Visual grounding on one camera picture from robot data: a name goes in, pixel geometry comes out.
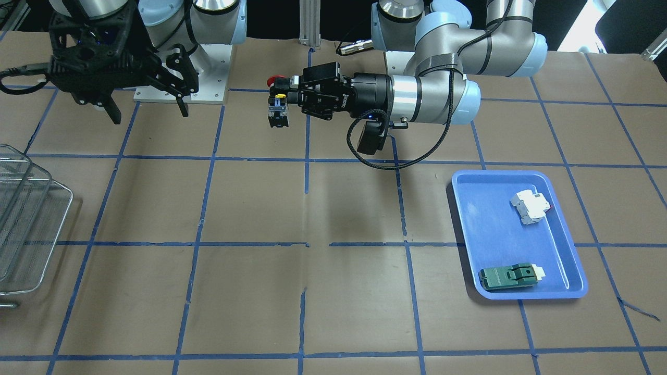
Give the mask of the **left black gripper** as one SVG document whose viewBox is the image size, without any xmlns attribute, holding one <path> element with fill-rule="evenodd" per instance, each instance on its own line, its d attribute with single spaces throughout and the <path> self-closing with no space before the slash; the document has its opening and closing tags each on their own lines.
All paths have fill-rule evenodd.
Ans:
<svg viewBox="0 0 667 375">
<path fill-rule="evenodd" d="M 391 79 L 387 74 L 355 73 L 344 78 L 339 62 L 305 67 L 300 76 L 290 78 L 290 92 L 342 92 L 343 97 L 323 93 L 300 93 L 302 113 L 331 120 L 335 112 L 358 117 L 368 110 L 390 113 Z"/>
</svg>

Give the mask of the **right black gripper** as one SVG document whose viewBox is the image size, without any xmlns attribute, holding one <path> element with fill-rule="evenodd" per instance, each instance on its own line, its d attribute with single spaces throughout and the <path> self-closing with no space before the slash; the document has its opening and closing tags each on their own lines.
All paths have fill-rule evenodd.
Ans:
<svg viewBox="0 0 667 375">
<path fill-rule="evenodd" d="M 115 125 L 122 113 L 110 95 L 150 85 L 174 96 L 183 117 L 184 97 L 199 92 L 199 75 L 185 47 L 155 54 L 137 8 L 55 8 L 48 24 L 52 57 L 47 77 L 84 104 L 98 104 Z"/>
</svg>

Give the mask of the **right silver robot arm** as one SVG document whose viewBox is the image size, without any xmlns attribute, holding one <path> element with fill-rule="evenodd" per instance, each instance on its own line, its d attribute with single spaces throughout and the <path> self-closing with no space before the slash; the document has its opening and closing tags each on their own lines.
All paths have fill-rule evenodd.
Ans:
<svg viewBox="0 0 667 375">
<path fill-rule="evenodd" d="M 52 57 L 46 77 L 77 104 L 122 119 L 112 93 L 153 87 L 174 99 L 202 88 L 203 45 L 234 45 L 247 35 L 245 1 L 52 1 Z"/>
</svg>

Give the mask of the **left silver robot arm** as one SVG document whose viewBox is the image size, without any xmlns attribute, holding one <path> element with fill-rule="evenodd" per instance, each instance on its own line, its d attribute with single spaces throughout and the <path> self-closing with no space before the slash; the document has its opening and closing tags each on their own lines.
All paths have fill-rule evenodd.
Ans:
<svg viewBox="0 0 667 375">
<path fill-rule="evenodd" d="M 136 41 L 150 52 L 174 44 L 187 55 L 200 46 L 243 43 L 245 1 L 83 1 L 95 21 L 119 15 L 121 25 L 102 32 L 102 41 Z M 458 1 L 378 1 L 372 5 L 371 47 L 411 53 L 399 74 L 355 73 L 348 78 L 337 62 L 303 69 L 290 78 L 268 79 L 269 125 L 288 126 L 288 106 L 330 120 L 336 112 L 391 122 L 466 123 L 477 115 L 480 88 L 468 74 L 530 77 L 540 70 L 547 41 L 532 31 L 533 1 L 487 2 L 486 28 L 471 29 L 472 16 Z"/>
</svg>

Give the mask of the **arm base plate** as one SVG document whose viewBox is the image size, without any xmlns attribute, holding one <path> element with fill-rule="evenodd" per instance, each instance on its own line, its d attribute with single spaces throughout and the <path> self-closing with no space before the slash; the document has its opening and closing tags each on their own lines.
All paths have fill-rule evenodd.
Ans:
<svg viewBox="0 0 667 375">
<path fill-rule="evenodd" d="M 400 74 L 401 76 L 404 76 L 404 71 L 413 56 L 414 52 L 386 51 L 385 64 L 387 74 L 390 76 L 392 74 Z"/>
<path fill-rule="evenodd" d="M 231 68 L 233 45 L 205 44 L 198 46 L 190 56 L 198 73 L 199 90 L 184 97 L 186 104 L 221 105 L 226 99 L 227 83 Z M 154 87 L 137 87 L 133 99 L 136 102 L 174 104 L 173 95 Z"/>
</svg>

